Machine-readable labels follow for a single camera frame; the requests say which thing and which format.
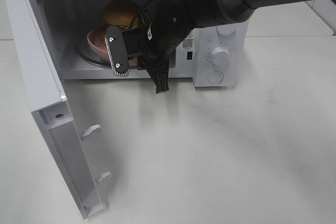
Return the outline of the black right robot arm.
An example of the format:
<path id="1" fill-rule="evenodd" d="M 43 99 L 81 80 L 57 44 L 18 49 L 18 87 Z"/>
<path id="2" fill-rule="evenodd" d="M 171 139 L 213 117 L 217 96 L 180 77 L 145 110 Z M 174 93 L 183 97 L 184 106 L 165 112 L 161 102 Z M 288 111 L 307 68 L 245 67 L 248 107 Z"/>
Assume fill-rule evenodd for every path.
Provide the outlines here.
<path id="1" fill-rule="evenodd" d="M 169 89 L 169 55 L 193 29 L 242 23 L 260 7 L 302 1 L 311 0 L 159 0 L 154 19 L 123 40 L 161 93 Z"/>

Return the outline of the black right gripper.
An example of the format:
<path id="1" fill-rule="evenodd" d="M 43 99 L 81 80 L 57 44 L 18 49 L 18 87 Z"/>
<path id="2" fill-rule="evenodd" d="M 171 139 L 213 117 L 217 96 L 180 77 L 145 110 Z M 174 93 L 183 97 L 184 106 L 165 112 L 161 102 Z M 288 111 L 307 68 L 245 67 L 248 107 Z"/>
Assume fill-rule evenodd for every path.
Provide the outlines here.
<path id="1" fill-rule="evenodd" d="M 125 31 L 127 50 L 137 54 L 155 84 L 155 93 L 169 91 L 169 55 L 195 28 L 218 24 L 217 0 L 160 0 L 152 20 L 147 9 L 137 15 L 135 29 Z"/>

